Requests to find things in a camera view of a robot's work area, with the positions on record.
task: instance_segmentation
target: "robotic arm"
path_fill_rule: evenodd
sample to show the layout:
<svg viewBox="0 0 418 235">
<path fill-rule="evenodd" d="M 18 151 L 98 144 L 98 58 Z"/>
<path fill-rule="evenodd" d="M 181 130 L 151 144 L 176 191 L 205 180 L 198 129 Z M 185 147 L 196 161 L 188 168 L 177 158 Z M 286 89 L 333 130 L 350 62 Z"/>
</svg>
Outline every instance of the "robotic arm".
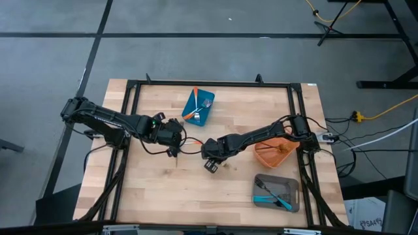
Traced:
<svg viewBox="0 0 418 235">
<path fill-rule="evenodd" d="M 98 106 L 86 98 L 73 98 L 67 101 L 61 117 L 66 123 L 83 123 L 94 131 L 102 134 L 106 143 L 114 148 L 123 149 L 127 145 L 127 136 L 131 135 L 145 143 L 168 146 L 169 157 L 177 157 L 182 140 L 183 127 L 176 119 L 163 123 L 163 113 L 154 117 L 145 115 L 125 115 L 102 106 Z M 285 132 L 283 123 L 290 122 L 292 133 Z M 303 150 L 319 151 L 316 135 L 311 132 L 306 117 L 288 115 L 280 118 L 269 126 L 245 134 L 228 134 L 217 140 L 208 139 L 201 147 L 203 159 L 208 159 L 205 168 L 214 173 L 218 164 L 229 157 L 244 151 L 248 146 L 275 137 L 283 137 L 290 141 L 302 142 Z"/>
<path fill-rule="evenodd" d="M 129 135 L 145 143 L 168 146 L 169 157 L 177 156 L 182 140 L 182 126 L 176 119 L 163 123 L 163 113 L 154 117 L 145 115 L 125 115 L 98 106 L 86 98 L 69 99 L 61 112 L 65 123 L 83 123 L 102 134 L 106 143 L 117 149 L 124 149 Z"/>
<path fill-rule="evenodd" d="M 290 121 L 292 134 L 286 133 L 283 123 Z M 319 151 L 316 135 L 311 132 L 306 117 L 301 115 L 284 116 L 269 126 L 245 134 L 228 134 L 217 140 L 208 139 L 202 145 L 202 158 L 208 159 L 204 167 L 214 173 L 217 164 L 228 157 L 237 155 L 248 146 L 271 138 L 283 137 L 290 141 L 302 142 L 303 150 Z"/>
</svg>

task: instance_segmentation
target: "blue plastic container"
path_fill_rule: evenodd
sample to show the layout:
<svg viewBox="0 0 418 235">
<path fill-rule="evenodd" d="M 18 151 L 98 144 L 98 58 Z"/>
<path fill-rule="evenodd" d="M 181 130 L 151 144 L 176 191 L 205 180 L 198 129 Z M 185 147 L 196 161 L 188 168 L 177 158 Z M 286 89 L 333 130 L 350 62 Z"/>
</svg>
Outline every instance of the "blue plastic container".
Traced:
<svg viewBox="0 0 418 235">
<path fill-rule="evenodd" d="M 204 126 L 204 124 L 206 123 L 206 120 L 208 119 L 210 109 L 214 105 L 215 94 L 213 94 L 212 92 L 209 92 L 209 91 L 204 91 L 204 90 L 198 89 L 198 91 L 197 91 L 197 107 L 201 107 L 202 103 L 205 99 L 211 100 L 212 105 L 209 106 L 209 108 L 203 108 L 201 111 L 199 111 L 199 114 L 201 115 L 201 120 L 196 121 L 195 118 L 192 117 L 191 119 L 185 120 L 186 122 L 198 125 L 200 127 Z M 196 109 L 195 94 L 194 94 L 193 90 L 191 90 L 190 97 L 189 97 L 189 100 L 187 101 L 187 103 L 185 104 L 185 107 L 184 107 L 184 110 L 183 110 L 183 113 L 182 113 L 182 117 L 190 114 L 192 111 L 194 111 L 194 109 Z"/>
</svg>

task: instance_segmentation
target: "gray tray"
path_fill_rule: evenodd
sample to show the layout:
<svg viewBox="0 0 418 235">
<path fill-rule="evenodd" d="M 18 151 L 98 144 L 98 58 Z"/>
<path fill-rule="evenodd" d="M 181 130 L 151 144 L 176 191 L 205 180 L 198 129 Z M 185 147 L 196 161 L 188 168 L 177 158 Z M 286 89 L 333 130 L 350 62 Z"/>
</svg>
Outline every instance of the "gray tray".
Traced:
<svg viewBox="0 0 418 235">
<path fill-rule="evenodd" d="M 290 210 L 290 212 L 299 211 L 299 182 L 297 180 L 278 176 L 269 176 L 265 174 L 257 174 L 255 177 L 263 181 L 272 193 L 278 195 L 287 203 L 290 203 L 290 205 L 292 205 L 292 210 Z M 254 183 L 253 196 L 271 196 L 271 194 L 264 189 L 261 189 Z M 254 200 L 253 203 L 262 208 L 284 210 L 289 212 L 286 208 L 277 206 L 273 203 L 254 202 Z"/>
</svg>

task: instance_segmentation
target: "orange bowl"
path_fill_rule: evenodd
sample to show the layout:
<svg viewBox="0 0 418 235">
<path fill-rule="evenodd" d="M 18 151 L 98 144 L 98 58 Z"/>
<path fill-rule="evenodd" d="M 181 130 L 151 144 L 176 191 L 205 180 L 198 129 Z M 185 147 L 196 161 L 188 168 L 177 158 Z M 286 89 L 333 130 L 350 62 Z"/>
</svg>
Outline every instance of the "orange bowl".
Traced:
<svg viewBox="0 0 418 235">
<path fill-rule="evenodd" d="M 297 147 L 299 147 L 299 142 L 292 142 L 285 138 L 271 138 L 254 145 L 254 156 L 264 166 L 276 168 Z"/>
</svg>

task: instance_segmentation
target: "white cable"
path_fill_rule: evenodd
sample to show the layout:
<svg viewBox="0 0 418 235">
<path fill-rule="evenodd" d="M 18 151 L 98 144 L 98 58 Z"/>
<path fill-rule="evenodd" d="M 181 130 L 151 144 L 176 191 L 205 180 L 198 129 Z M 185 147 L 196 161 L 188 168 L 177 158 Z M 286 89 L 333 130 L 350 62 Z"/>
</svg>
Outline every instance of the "white cable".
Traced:
<svg viewBox="0 0 418 235">
<path fill-rule="evenodd" d="M 369 142 L 364 143 L 364 144 L 359 144 L 359 145 L 354 146 L 354 147 L 351 147 L 351 148 L 347 148 L 347 149 L 345 149 L 345 150 L 343 150 L 343 151 L 347 151 L 347 150 L 350 150 L 350 149 L 353 149 L 353 148 L 357 148 L 357 147 L 365 146 L 365 145 L 368 145 L 368 144 L 371 144 L 371 143 L 374 143 L 374 142 L 377 142 L 377 141 L 383 140 L 384 138 L 387 138 L 387 137 L 389 137 L 389 136 L 392 136 L 392 135 L 394 135 L 394 134 L 396 134 L 396 133 L 398 133 L 398 132 L 402 131 L 403 129 L 405 129 L 406 127 L 409 127 L 410 125 L 414 124 L 414 123 L 415 123 L 415 122 L 417 122 L 417 121 L 418 121 L 418 118 L 417 118 L 417 119 L 415 119 L 415 120 L 413 120 L 413 121 L 411 121 L 410 123 L 408 123 L 407 125 L 405 125 L 403 128 L 398 129 L 398 130 L 396 130 L 396 131 L 394 131 L 394 132 L 392 132 L 392 133 L 389 133 L 389 134 L 387 134 L 387 135 L 385 135 L 385 136 L 383 136 L 383 137 L 380 137 L 380 138 L 378 138 L 378 139 L 376 139 L 376 140 L 369 141 Z"/>
</svg>

